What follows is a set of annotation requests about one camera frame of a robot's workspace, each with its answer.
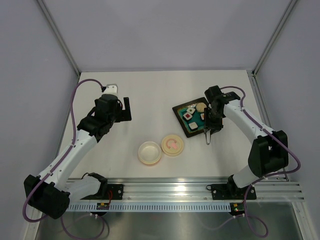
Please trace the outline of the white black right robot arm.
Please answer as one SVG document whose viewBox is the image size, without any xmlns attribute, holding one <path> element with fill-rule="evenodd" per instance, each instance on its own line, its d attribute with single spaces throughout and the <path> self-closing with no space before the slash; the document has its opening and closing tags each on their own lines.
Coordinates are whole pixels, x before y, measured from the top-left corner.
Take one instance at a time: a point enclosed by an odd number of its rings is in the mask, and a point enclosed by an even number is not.
<svg viewBox="0 0 320 240">
<path fill-rule="evenodd" d="M 231 120 L 251 143 L 248 164 L 238 173 L 228 177 L 225 184 L 211 184 L 213 200 L 242 200 L 247 187 L 257 179 L 288 166 L 289 154 L 285 150 L 288 137 L 282 131 L 274 131 L 256 117 L 251 116 L 244 106 L 244 99 L 235 92 L 223 93 L 215 85 L 205 92 L 209 106 L 204 110 L 206 144 L 211 136 L 223 129 L 223 119 Z"/>
</svg>

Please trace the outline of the cream lid with pink handle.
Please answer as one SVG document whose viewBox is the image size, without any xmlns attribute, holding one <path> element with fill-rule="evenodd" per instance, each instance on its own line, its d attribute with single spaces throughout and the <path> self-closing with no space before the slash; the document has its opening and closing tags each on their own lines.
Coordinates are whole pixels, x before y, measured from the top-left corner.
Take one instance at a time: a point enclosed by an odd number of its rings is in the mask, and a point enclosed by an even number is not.
<svg viewBox="0 0 320 240">
<path fill-rule="evenodd" d="M 184 142 L 180 136 L 170 134 L 162 139 L 161 149 L 167 156 L 177 157 L 184 150 Z"/>
</svg>

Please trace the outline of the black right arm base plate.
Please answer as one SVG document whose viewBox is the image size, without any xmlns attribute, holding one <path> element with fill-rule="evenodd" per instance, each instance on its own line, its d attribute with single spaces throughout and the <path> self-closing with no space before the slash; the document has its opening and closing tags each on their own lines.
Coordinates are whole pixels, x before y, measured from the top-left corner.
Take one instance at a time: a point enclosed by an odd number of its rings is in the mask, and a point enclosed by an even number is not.
<svg viewBox="0 0 320 240">
<path fill-rule="evenodd" d="M 209 184 L 206 189 L 211 192 L 213 200 L 244 200 L 248 187 L 231 189 L 228 184 Z"/>
</svg>

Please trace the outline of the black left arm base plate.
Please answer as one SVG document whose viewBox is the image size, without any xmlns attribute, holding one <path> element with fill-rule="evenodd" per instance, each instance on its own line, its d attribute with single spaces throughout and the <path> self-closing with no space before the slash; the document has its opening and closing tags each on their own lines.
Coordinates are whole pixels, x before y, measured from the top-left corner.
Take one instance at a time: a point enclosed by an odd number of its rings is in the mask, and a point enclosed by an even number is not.
<svg viewBox="0 0 320 240">
<path fill-rule="evenodd" d="M 122 200 L 124 193 L 123 184 L 111 184 L 101 187 L 96 194 L 83 197 L 81 200 Z"/>
</svg>

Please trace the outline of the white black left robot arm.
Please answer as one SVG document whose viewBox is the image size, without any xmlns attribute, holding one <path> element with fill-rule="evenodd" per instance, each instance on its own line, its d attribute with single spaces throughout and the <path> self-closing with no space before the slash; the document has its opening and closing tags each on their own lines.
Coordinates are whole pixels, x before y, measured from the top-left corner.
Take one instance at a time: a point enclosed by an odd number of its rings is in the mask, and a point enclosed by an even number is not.
<svg viewBox="0 0 320 240">
<path fill-rule="evenodd" d="M 25 220 L 27 206 L 31 206 L 46 217 L 60 218 L 71 202 L 82 199 L 119 199 L 108 186 L 108 179 L 98 173 L 89 173 L 74 183 L 67 181 L 84 156 L 108 134 L 115 123 L 132 120 L 130 99 L 120 101 L 114 94 L 103 94 L 96 99 L 95 106 L 79 125 L 73 126 L 71 143 L 37 176 L 28 175 L 23 182 L 26 201 L 22 208 Z"/>
</svg>

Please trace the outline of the pink metal tongs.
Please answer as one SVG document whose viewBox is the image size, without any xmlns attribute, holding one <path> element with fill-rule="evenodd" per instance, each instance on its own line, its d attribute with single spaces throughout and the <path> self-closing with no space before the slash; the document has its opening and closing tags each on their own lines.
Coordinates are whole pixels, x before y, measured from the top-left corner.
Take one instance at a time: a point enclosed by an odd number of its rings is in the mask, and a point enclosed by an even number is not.
<svg viewBox="0 0 320 240">
<path fill-rule="evenodd" d="M 205 132 L 205 142 L 206 142 L 206 145 L 210 145 L 211 144 L 211 130 L 210 129 L 208 129 Z"/>
</svg>

